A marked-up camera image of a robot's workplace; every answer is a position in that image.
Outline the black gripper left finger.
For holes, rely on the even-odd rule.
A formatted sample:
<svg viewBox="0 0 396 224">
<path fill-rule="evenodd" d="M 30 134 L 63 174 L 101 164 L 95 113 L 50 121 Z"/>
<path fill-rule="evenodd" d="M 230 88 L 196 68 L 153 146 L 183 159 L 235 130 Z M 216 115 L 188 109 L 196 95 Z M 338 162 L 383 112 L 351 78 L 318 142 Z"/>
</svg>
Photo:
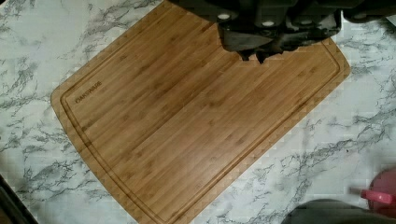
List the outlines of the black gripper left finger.
<svg viewBox="0 0 396 224">
<path fill-rule="evenodd" d="M 243 61 L 248 61 L 251 55 L 255 55 L 258 61 L 264 61 L 270 56 L 262 46 L 270 44 L 272 38 L 232 31 L 220 25 L 218 32 L 222 47 L 227 51 L 236 52 Z"/>
</svg>

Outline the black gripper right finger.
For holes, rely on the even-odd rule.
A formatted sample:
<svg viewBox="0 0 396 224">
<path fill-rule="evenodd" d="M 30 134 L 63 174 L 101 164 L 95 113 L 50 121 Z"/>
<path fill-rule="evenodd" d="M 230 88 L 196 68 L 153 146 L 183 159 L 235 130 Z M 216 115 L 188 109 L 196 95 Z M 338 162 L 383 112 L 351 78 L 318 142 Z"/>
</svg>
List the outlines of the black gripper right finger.
<svg viewBox="0 0 396 224">
<path fill-rule="evenodd" d="M 340 18 L 325 18 L 314 27 L 299 28 L 297 31 L 288 28 L 286 31 L 278 34 L 270 43 L 257 47 L 255 49 L 255 55 L 259 63 L 263 63 L 273 55 L 316 44 L 338 34 L 340 30 Z"/>
</svg>

